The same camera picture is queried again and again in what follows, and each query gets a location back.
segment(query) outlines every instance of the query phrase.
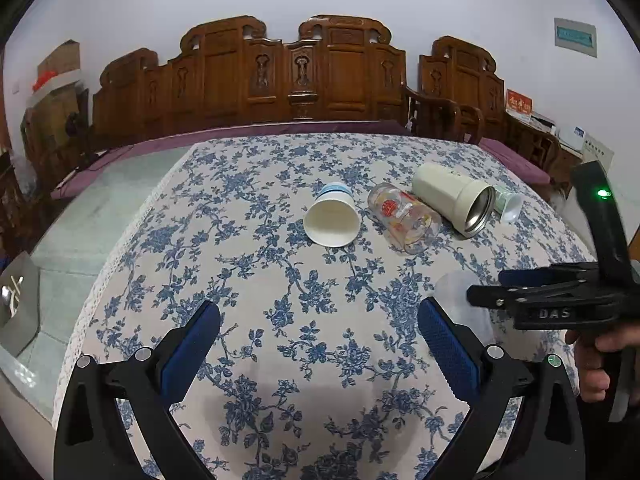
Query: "red logo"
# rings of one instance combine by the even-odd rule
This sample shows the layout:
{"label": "red logo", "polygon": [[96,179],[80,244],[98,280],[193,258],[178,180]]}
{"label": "red logo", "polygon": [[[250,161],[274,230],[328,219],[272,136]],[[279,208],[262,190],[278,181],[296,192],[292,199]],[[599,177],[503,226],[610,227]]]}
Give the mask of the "red logo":
{"label": "red logo", "polygon": [[385,200],[382,203],[382,208],[380,209],[380,211],[382,211],[382,214],[384,216],[391,216],[396,212],[396,209],[398,209],[398,202],[396,202],[395,200]]}

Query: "blue band on cup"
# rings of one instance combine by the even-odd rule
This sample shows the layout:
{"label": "blue band on cup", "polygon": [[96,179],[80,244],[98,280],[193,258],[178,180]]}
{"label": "blue band on cup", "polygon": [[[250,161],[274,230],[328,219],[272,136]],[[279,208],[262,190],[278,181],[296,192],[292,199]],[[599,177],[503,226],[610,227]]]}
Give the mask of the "blue band on cup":
{"label": "blue band on cup", "polygon": [[320,193],[316,197],[316,200],[320,198],[322,195],[329,193],[331,191],[340,191],[340,192],[346,193],[351,198],[353,198],[353,191],[351,191],[351,188],[349,188],[349,186],[346,186],[345,184],[341,184],[340,182],[332,182],[331,184],[326,184],[320,190]]}

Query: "cardboard box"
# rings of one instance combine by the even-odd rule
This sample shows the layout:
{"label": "cardboard box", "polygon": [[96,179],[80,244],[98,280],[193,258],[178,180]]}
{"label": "cardboard box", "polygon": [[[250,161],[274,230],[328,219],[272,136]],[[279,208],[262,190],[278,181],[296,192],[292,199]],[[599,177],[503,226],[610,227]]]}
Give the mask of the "cardboard box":
{"label": "cardboard box", "polygon": [[74,40],[65,41],[38,65],[38,77],[45,72],[59,74],[80,68],[80,43]]}
{"label": "cardboard box", "polygon": [[54,90],[33,107],[31,129],[37,139],[34,150],[38,156],[68,143],[66,119],[78,112],[78,96],[73,84]]}

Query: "blue label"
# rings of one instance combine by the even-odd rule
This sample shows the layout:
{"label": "blue label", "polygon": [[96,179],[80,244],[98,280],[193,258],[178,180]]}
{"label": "blue label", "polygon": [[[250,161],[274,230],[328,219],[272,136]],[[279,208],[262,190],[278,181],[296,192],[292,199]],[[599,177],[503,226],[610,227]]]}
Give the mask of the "blue label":
{"label": "blue label", "polygon": [[588,32],[573,30],[572,28],[556,27],[558,40],[571,41],[583,46],[593,47],[593,38]]}
{"label": "blue label", "polygon": [[324,195],[325,193],[329,193],[330,191],[341,191],[341,192],[346,193],[347,195],[349,195],[351,198],[353,198],[353,191],[351,191],[351,188],[349,186],[346,186],[345,184],[340,183],[340,182],[332,182],[330,184],[326,184],[320,190],[320,193],[318,194],[318,197]]}

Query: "human hand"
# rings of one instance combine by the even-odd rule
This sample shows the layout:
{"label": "human hand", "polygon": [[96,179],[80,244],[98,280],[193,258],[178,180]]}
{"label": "human hand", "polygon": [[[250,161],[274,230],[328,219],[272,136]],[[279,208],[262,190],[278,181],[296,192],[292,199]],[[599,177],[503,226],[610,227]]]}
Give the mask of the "human hand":
{"label": "human hand", "polygon": [[[595,340],[576,330],[568,330],[564,336],[567,344],[575,343],[575,364],[580,377],[580,396],[585,402],[604,400],[610,385],[610,377],[602,369],[604,353],[619,352],[627,346],[640,349],[640,322],[618,325]],[[636,354],[636,387],[629,404],[640,404],[640,351]]]}

